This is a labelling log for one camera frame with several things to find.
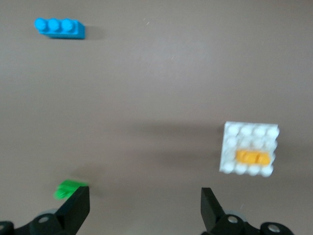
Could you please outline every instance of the gray table surface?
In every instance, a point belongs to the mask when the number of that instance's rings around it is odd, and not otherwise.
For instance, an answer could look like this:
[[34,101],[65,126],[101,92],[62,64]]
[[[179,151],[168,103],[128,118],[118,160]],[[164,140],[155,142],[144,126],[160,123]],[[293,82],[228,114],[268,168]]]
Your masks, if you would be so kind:
[[[199,235],[201,187],[312,233],[311,0],[1,0],[0,220],[91,184],[80,235]],[[78,19],[86,40],[38,34]],[[274,172],[223,174],[225,121],[277,123]]]

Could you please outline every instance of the blue rectangular block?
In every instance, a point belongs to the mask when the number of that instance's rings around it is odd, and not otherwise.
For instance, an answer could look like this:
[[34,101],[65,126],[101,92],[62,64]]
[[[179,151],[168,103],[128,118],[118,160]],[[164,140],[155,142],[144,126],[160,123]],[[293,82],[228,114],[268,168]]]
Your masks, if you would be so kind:
[[49,38],[85,39],[85,26],[78,20],[37,18],[34,25],[40,34]]

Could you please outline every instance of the black mechanical part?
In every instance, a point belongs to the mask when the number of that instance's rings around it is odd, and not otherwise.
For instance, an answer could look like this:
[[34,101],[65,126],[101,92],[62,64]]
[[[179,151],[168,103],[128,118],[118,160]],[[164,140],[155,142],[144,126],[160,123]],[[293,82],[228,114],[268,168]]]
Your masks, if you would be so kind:
[[79,187],[54,214],[39,215],[17,229],[12,222],[0,222],[0,235],[75,235],[89,211],[89,187]]
[[202,235],[294,235],[282,224],[266,222],[256,229],[233,214],[226,214],[210,188],[201,190]]

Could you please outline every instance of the toy building block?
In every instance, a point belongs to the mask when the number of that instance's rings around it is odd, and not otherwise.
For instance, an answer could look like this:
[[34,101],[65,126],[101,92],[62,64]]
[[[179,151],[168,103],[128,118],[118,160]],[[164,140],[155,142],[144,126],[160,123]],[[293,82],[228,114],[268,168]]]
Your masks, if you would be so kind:
[[78,20],[37,18],[34,25],[40,34],[49,38],[85,39],[85,26]]
[[54,198],[61,200],[61,199],[68,199],[72,196],[73,193],[80,187],[80,186],[88,186],[87,183],[78,182],[74,180],[65,180],[58,186],[57,190],[54,193]]
[[226,122],[220,171],[270,176],[278,134],[276,124]]

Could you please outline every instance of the white toy brick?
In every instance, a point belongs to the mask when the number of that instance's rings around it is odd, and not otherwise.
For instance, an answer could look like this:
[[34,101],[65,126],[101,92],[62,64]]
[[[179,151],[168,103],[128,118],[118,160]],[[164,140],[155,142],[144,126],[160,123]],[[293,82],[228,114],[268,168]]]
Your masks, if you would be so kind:
[[[238,175],[270,176],[273,172],[272,163],[275,159],[274,150],[277,147],[278,134],[277,124],[226,122],[220,171],[226,174],[234,172]],[[236,151],[241,149],[267,152],[270,163],[268,165],[240,163],[236,160]]]

